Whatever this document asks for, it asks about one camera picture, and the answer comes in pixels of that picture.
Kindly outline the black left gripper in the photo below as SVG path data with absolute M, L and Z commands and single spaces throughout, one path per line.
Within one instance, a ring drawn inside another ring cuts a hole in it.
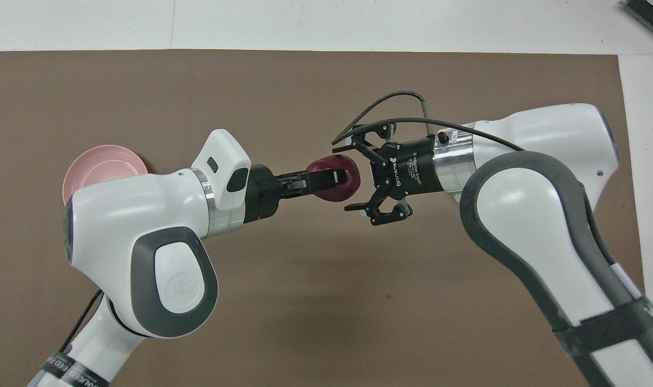
M 281 198 L 312 195 L 346 181 L 345 169 L 301 170 L 275 176 L 267 166 L 253 164 L 248 174 L 243 222 L 274 216 Z

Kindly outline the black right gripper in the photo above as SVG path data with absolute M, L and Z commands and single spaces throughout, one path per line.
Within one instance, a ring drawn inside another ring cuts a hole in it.
M 360 211 L 370 218 L 373 226 L 399 222 L 409 218 L 413 210 L 405 200 L 407 195 L 442 191 L 442 185 L 433 161 L 435 137 L 397 143 L 386 142 L 381 148 L 366 140 L 366 135 L 375 133 L 381 139 L 393 139 L 395 123 L 370 123 L 355 125 L 353 129 L 337 135 L 332 145 L 347 140 L 346 145 L 333 148 L 333 153 L 356 150 L 374 165 L 371 167 L 373 181 L 378 186 L 370 200 L 344 206 L 344 211 Z M 382 212 L 381 203 L 386 198 L 402 197 L 392 211 Z

